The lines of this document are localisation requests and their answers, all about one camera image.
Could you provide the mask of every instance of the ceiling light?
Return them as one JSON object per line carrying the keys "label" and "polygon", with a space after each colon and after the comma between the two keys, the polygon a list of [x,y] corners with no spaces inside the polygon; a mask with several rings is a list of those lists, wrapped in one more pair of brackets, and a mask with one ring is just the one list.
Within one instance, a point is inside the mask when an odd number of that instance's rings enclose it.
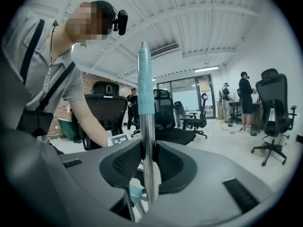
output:
{"label": "ceiling light", "polygon": [[202,72],[202,71],[206,71],[206,70],[216,70],[216,69],[219,69],[219,67],[215,66],[215,67],[210,67],[210,68],[202,68],[202,69],[195,70],[195,72]]}

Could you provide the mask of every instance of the chair base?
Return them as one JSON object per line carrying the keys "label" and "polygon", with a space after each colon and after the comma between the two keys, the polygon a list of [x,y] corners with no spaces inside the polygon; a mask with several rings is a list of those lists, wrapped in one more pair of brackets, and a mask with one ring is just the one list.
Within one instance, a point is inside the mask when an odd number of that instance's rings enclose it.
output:
{"label": "chair base", "polygon": [[133,134],[131,135],[131,137],[133,138],[135,134],[139,134],[139,133],[140,133],[140,130],[135,130],[135,131],[133,132]]}
{"label": "chair base", "polygon": [[194,130],[192,131],[192,132],[194,132],[194,133],[196,133],[196,134],[199,134],[199,135],[203,135],[203,136],[205,136],[205,139],[207,139],[207,135],[206,134],[204,134],[204,132],[203,131],[199,131],[199,130],[197,130],[198,128],[194,128]]}
{"label": "chair base", "polygon": [[255,149],[269,149],[269,153],[265,159],[265,161],[262,162],[262,166],[265,166],[266,165],[266,162],[269,158],[269,155],[272,151],[276,152],[278,155],[282,156],[284,158],[284,161],[282,162],[282,165],[285,165],[286,163],[286,155],[284,155],[282,153],[282,147],[280,145],[275,145],[275,140],[272,140],[271,144],[267,144],[267,145],[264,145],[264,146],[257,146],[257,147],[254,147],[252,150],[251,150],[251,153],[253,154],[255,152]]}

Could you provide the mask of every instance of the light blue rod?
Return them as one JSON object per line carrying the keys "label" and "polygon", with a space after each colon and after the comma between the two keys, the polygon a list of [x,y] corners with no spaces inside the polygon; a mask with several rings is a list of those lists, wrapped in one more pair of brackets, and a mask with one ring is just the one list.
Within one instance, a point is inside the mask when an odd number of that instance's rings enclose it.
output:
{"label": "light blue rod", "polygon": [[147,43],[142,42],[138,55],[138,107],[139,115],[155,114],[152,86],[152,60]]}

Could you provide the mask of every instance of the headset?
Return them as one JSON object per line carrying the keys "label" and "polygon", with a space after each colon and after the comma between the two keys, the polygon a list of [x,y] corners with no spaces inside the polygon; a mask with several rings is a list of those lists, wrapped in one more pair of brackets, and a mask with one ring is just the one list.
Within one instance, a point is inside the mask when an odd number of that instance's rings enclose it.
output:
{"label": "headset", "polygon": [[119,13],[117,13],[117,10],[114,7],[113,9],[115,10],[115,14],[118,17],[113,20],[114,31],[119,31],[119,35],[124,35],[128,21],[127,12],[125,10],[120,10]]}

